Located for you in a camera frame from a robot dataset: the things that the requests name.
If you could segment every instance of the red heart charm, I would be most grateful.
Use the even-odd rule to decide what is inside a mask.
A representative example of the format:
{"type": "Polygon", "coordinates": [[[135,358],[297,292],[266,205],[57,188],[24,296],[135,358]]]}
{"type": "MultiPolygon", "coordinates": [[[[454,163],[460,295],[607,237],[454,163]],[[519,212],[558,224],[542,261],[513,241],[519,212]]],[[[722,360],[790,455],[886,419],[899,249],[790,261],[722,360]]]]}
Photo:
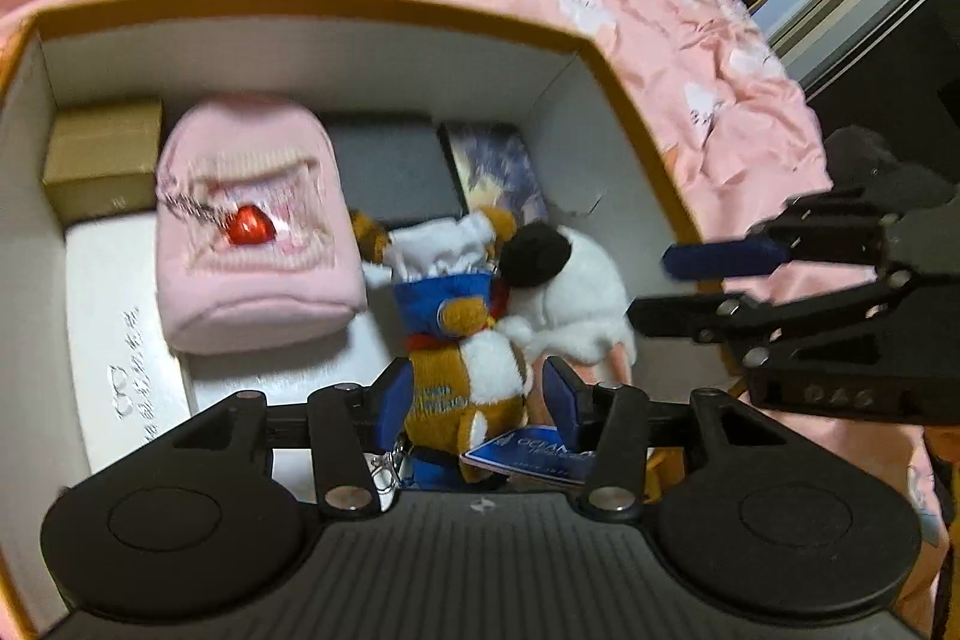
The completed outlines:
{"type": "Polygon", "coordinates": [[[243,204],[227,223],[230,244],[265,244],[277,237],[274,222],[256,204],[243,204]]]}

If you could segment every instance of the heart keychain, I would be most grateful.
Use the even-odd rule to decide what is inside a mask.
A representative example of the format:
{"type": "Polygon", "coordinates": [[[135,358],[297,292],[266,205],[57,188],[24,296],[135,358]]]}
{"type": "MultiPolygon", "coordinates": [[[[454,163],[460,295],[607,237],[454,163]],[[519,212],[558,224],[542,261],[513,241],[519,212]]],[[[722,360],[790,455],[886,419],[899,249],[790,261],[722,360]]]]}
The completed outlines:
{"type": "Polygon", "coordinates": [[[241,204],[236,211],[211,207],[185,194],[166,194],[167,207],[181,215],[213,223],[234,247],[267,244],[277,238],[277,228],[256,204],[241,204]]]}

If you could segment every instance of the plush dog keychain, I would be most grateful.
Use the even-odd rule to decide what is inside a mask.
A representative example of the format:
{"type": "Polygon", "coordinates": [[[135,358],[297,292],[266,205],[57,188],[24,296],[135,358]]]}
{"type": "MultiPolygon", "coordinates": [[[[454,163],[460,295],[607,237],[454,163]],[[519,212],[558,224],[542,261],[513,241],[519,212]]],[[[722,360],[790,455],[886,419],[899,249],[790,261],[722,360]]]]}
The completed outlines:
{"type": "Polygon", "coordinates": [[[419,485],[478,482],[486,473],[460,453],[523,423],[523,360],[493,330],[493,260],[515,233],[506,210],[484,207],[390,236],[353,213],[361,257],[392,269],[394,298],[414,367],[406,419],[419,485]]]}
{"type": "Polygon", "coordinates": [[[587,384],[631,384],[637,343],[626,316],[630,299],[603,247],[570,228],[529,223],[504,245],[499,271],[510,298],[496,330],[533,368],[531,424],[553,426],[542,386],[550,356],[566,360],[587,384]]]}

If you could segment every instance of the kraft paper box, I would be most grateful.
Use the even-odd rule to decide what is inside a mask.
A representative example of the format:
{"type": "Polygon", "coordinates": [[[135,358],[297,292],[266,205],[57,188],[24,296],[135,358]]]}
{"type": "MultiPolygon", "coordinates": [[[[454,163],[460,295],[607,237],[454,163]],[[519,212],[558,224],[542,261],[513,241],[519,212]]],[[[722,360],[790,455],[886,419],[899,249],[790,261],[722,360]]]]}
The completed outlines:
{"type": "Polygon", "coordinates": [[[160,100],[56,113],[43,186],[61,225],[155,205],[160,100]]]}

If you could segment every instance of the blue tag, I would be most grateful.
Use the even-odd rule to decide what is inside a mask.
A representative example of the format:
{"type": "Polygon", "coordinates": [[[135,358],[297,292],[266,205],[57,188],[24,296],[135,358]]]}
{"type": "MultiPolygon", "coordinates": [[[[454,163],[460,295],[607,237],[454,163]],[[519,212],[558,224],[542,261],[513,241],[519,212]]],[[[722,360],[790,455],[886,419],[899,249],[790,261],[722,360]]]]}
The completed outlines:
{"type": "Polygon", "coordinates": [[[502,475],[538,477],[560,485],[584,485],[593,468],[593,453],[570,453],[552,426],[514,429],[460,458],[502,475]]]}

